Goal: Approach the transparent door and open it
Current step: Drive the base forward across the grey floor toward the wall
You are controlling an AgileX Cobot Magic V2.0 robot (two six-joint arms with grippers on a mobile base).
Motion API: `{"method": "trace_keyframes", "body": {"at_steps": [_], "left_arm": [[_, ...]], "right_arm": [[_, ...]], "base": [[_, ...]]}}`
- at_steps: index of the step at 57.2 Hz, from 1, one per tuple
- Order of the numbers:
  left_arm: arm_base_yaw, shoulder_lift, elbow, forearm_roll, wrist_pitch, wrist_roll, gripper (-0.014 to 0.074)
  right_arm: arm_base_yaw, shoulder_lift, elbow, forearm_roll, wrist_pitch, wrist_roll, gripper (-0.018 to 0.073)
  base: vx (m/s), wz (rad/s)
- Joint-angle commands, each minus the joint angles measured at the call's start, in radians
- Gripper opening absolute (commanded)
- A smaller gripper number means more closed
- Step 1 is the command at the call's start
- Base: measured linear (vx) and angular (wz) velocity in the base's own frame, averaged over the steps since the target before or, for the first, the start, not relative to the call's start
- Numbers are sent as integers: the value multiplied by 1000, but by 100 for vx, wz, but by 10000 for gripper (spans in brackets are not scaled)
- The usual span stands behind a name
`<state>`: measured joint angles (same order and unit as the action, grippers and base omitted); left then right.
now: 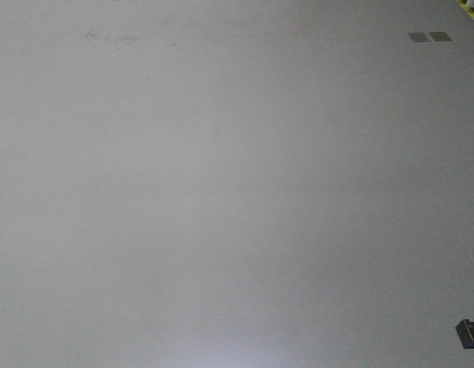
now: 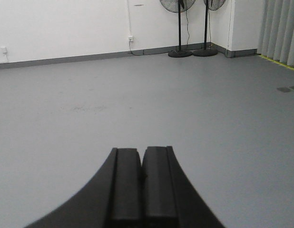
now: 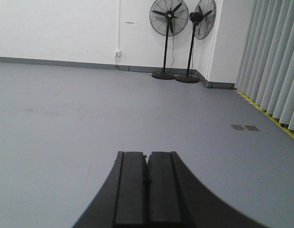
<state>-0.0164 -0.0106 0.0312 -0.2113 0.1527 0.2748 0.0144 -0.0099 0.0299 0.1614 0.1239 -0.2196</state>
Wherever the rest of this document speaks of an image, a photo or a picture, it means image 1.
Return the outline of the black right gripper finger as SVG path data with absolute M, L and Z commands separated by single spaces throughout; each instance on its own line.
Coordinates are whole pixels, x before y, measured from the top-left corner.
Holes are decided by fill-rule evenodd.
M 456 325 L 456 332 L 463 349 L 474 349 L 474 321 L 461 320 Z

